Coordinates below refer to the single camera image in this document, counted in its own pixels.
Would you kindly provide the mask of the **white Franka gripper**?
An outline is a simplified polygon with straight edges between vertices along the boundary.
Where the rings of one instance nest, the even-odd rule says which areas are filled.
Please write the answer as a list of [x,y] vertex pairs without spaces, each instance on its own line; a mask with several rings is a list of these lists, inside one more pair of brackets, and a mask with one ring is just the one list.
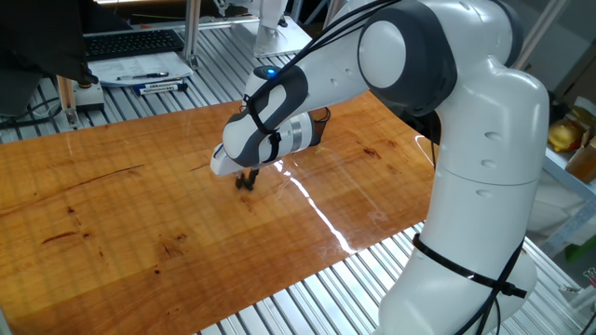
[[253,190],[254,183],[256,182],[256,178],[260,171],[259,168],[243,167],[236,163],[228,156],[227,152],[224,150],[224,146],[221,143],[218,144],[213,151],[210,160],[210,169],[216,176],[219,177],[236,174],[235,186],[238,188],[238,190],[241,190],[245,183],[245,174],[243,171],[250,169],[249,175],[246,179],[246,188],[249,191]]

